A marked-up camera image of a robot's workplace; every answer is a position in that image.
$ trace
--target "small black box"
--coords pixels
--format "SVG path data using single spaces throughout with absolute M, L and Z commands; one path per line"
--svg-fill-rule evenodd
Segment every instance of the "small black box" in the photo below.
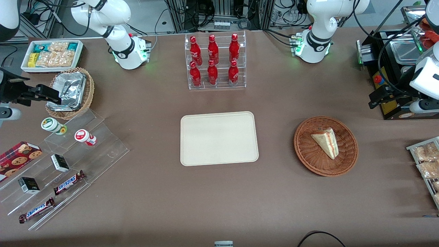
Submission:
M 34 178 L 21 177 L 18 180 L 18 184 L 20 185 L 24 193 L 37 194 L 38 192 L 40 192 L 38 184 L 36 184 Z
M 59 154 L 54 154 L 51 156 L 51 159 L 52 163 L 55 166 L 55 169 L 62 172 L 68 171 L 68 165 L 63 156 Z

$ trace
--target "brown tablecloth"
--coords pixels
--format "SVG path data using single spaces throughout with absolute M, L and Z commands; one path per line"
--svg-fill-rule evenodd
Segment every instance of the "brown tablecloth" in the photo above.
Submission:
M 438 136 L 438 121 L 384 121 L 368 108 L 372 86 L 355 51 L 364 38 L 357 28 L 337 30 L 329 55 L 307 64 L 265 33 L 247 32 L 247 88 L 208 92 L 187 88 L 184 35 L 160 36 L 151 62 L 132 71 L 115 63 L 104 39 L 83 40 L 80 65 L 96 85 L 91 108 L 131 151 L 37 231 L 1 211 L 3 246 L 279 247 L 311 230 L 347 246 L 433 246 L 439 219 L 421 216 L 437 210 L 405 147 Z M 29 84 L 53 76 L 30 75 Z M 17 107 L 23 117 L 3 123 L 0 150 L 48 135 L 43 102 Z M 259 159 L 181 165 L 181 117 L 235 111 L 254 113 Z M 341 120 L 358 140 L 346 175 L 313 174 L 293 151 L 296 127 L 317 115 Z

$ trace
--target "coca-cola bottle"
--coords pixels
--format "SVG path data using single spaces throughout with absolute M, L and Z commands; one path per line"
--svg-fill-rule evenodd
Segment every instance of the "coca-cola bottle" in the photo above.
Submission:
M 207 68 L 207 73 L 209 74 L 209 83 L 213 86 L 218 82 L 218 69 L 215 66 L 215 61 L 213 59 L 209 60 L 209 67 Z
M 232 42 L 230 42 L 229 46 L 229 60 L 232 62 L 233 60 L 238 61 L 239 58 L 239 43 L 238 43 L 238 35 L 232 34 Z
M 201 58 L 201 49 L 200 46 L 197 44 L 197 39 L 195 38 L 195 36 L 191 36 L 189 40 L 191 42 L 192 61 L 195 61 L 198 66 L 201 66 L 203 64 L 203 59 Z
M 191 75 L 192 84 L 194 87 L 201 87 L 201 73 L 197 68 L 197 64 L 194 61 L 191 61 L 189 65 L 191 66 L 189 73 Z
M 229 68 L 229 85 L 231 85 L 232 87 L 236 86 L 236 84 L 238 84 L 238 67 L 236 67 L 236 60 L 232 60 L 232 62 L 230 63 L 230 68 Z
M 212 59 L 215 64 L 220 62 L 220 54 L 218 52 L 218 44 L 215 41 L 215 35 L 209 35 L 209 46 L 207 47 L 209 52 L 209 59 Z

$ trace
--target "acrylic bottle rack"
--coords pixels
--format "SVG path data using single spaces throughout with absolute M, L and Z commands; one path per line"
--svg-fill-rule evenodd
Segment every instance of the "acrylic bottle rack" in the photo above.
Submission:
M 239 43 L 239 59 L 237 60 L 237 67 L 239 69 L 238 73 L 238 83 L 236 86 L 229 85 L 229 46 L 231 42 L 232 34 L 236 33 L 238 35 Z M 216 43 L 218 44 L 219 50 L 219 63 L 216 65 L 218 69 L 218 83 L 213 86 L 209 83 L 209 77 L 207 74 L 207 68 L 209 67 L 209 54 L 207 47 L 209 46 L 209 34 L 215 35 Z M 201 87 L 194 87 L 189 70 L 191 69 L 189 63 L 192 61 L 191 57 L 191 43 L 189 38 L 195 36 L 197 38 L 197 43 L 201 48 L 201 57 L 203 59 L 203 64 L 198 66 L 201 73 Z M 246 75 L 246 37 L 245 32 L 217 32 L 217 33 L 192 33 L 186 34 L 184 42 L 184 51 L 186 55 L 186 70 L 187 70 L 187 81 L 189 89 L 216 89 L 216 88 L 243 88 L 247 86 L 247 75 Z
M 16 218 L 19 224 L 18 218 L 21 214 L 26 214 L 53 197 L 55 207 L 43 211 L 42 214 L 34 216 L 23 224 L 23 227 L 29 230 L 37 230 L 90 187 L 99 176 L 129 151 L 103 121 L 102 117 L 89 109 L 65 124 L 67 133 L 64 135 L 53 133 L 44 139 L 39 144 L 43 154 L 0 184 L 0 212 Z M 96 136 L 97 143 L 87 146 L 85 143 L 77 142 L 74 134 L 78 129 L 88 130 Z M 70 167 L 69 171 L 60 172 L 55 169 L 50 158 L 54 153 L 65 158 Z M 53 188 L 58 187 L 80 170 L 83 170 L 86 177 L 55 196 Z M 23 193 L 18 184 L 20 177 L 34 178 L 40 191 L 33 195 Z

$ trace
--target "wicker basket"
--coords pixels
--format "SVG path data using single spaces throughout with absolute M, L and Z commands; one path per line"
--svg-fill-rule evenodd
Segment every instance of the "wicker basket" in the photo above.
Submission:
M 338 145 L 338 156 L 332 160 L 311 137 L 316 131 L 332 128 Z M 352 132 L 337 119 L 315 116 L 303 121 L 294 134 L 294 148 L 300 161 L 311 171 L 335 177 L 347 173 L 357 161 L 358 144 Z
M 83 96 L 83 100 L 82 100 L 82 106 L 79 110 L 75 111 L 75 112 L 56 112 L 56 111 L 52 111 L 50 110 L 47 106 L 46 106 L 46 111 L 55 118 L 61 118 L 61 119 L 65 119 L 65 120 L 69 120 L 72 119 L 74 116 L 80 114 L 81 112 L 87 110 L 90 105 L 91 102 L 93 100 L 93 93 L 94 93 L 94 82 L 93 82 L 93 78 L 91 78 L 90 74 L 82 68 L 74 68 L 74 69 L 70 69 L 70 70 L 66 70 L 61 72 L 60 74 L 63 73 L 73 73 L 73 72 L 81 72 L 84 73 L 87 76 L 87 81 L 86 81 L 86 86 L 84 89 L 84 96 Z M 50 87 L 53 87 L 53 84 L 55 82 L 55 78 L 52 80 L 52 83 L 50 84 Z

